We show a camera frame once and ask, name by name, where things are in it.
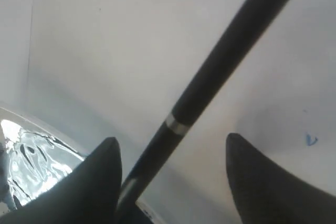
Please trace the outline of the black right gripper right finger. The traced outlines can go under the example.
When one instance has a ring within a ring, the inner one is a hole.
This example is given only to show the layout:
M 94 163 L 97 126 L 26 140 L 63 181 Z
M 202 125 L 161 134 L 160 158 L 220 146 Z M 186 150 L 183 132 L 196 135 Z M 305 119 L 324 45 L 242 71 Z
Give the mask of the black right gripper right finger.
M 289 173 L 237 133 L 226 139 L 226 173 L 242 223 L 335 223 L 335 196 Z

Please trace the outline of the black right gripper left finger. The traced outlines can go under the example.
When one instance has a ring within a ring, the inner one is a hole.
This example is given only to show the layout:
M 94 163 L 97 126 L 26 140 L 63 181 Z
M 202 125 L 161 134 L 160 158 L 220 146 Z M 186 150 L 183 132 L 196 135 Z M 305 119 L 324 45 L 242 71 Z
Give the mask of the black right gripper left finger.
M 1 223 L 115 223 L 121 179 L 120 146 L 108 137 L 72 173 Z

